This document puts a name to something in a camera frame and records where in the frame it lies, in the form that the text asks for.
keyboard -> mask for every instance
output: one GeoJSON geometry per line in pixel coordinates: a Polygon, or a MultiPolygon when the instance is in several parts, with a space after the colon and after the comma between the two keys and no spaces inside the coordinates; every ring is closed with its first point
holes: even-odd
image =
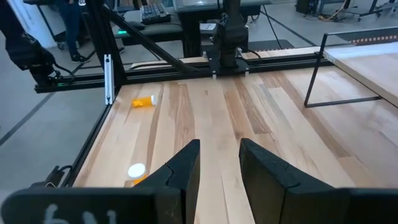
{"type": "Polygon", "coordinates": [[[141,22],[145,25],[170,22],[171,15],[166,11],[163,3],[141,6],[141,22]]]}

wooden table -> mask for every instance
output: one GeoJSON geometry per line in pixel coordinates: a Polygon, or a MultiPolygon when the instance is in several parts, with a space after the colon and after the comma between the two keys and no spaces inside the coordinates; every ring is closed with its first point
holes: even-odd
{"type": "Polygon", "coordinates": [[[326,48],[324,55],[347,74],[398,106],[398,42],[326,48]]]}
{"type": "MultiPolygon", "coordinates": [[[[239,169],[241,138],[335,187],[398,187],[398,109],[384,100],[306,109],[312,70],[123,86],[75,187],[130,187],[130,165],[153,173],[194,138],[201,141],[196,223],[254,223],[239,169]],[[131,108],[132,98],[149,95],[156,107],[131,108]]],[[[336,67],[320,68],[316,82],[311,103],[374,96],[336,67]]]]}

concrete floor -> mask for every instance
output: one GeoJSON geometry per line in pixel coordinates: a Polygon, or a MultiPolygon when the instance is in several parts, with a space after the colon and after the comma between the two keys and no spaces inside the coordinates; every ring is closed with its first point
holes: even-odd
{"type": "MultiPolygon", "coordinates": [[[[356,1],[360,8],[368,9],[371,0],[356,1]]],[[[339,8],[340,4],[326,7],[326,11],[339,8]]],[[[295,12],[294,3],[268,5],[267,11],[275,20],[272,24],[278,38],[288,40],[294,47],[319,45],[325,32],[398,26],[398,13],[383,14],[380,18],[371,15],[357,22],[355,17],[344,22],[322,22],[306,18],[295,12]]],[[[249,41],[274,40],[266,16],[249,25],[249,41]]],[[[4,36],[0,34],[0,193],[28,187],[42,181],[56,165],[69,165],[75,160],[83,143],[104,108],[103,89],[66,91],[51,94],[36,94],[29,72],[20,71],[4,50],[4,36]]],[[[182,57],[180,42],[160,43],[175,57],[182,57]]],[[[70,70],[67,51],[50,49],[57,62],[70,70]]],[[[91,44],[80,52],[88,55],[91,44]]],[[[121,55],[123,62],[154,60],[142,46],[126,47],[121,55]]],[[[99,65],[94,56],[88,64],[99,65]]],[[[77,74],[102,72],[100,69],[80,70],[77,74]]]]}

pill bottle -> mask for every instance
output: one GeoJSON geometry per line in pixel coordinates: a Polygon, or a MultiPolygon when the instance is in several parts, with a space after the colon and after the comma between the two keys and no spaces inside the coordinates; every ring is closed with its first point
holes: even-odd
{"type": "Polygon", "coordinates": [[[145,106],[155,106],[156,99],[154,95],[145,96],[145,97],[132,99],[131,104],[135,108],[145,107],[145,106]]]}
{"type": "Polygon", "coordinates": [[[134,185],[137,185],[139,182],[147,178],[145,165],[142,163],[132,165],[127,173],[132,179],[134,185]]]}

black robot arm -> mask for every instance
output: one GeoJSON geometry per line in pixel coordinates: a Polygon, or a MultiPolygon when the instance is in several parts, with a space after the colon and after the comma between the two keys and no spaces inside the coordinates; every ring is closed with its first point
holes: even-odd
{"type": "Polygon", "coordinates": [[[223,1],[223,13],[213,36],[214,45],[220,56],[221,68],[236,68],[236,48],[247,38],[248,29],[239,11],[240,0],[223,1]]]}
{"type": "Polygon", "coordinates": [[[59,67],[54,56],[25,32],[6,0],[0,0],[0,29],[6,37],[6,50],[11,61],[21,70],[29,70],[38,86],[56,85],[62,79],[60,72],[53,68],[53,65],[59,67]]]}

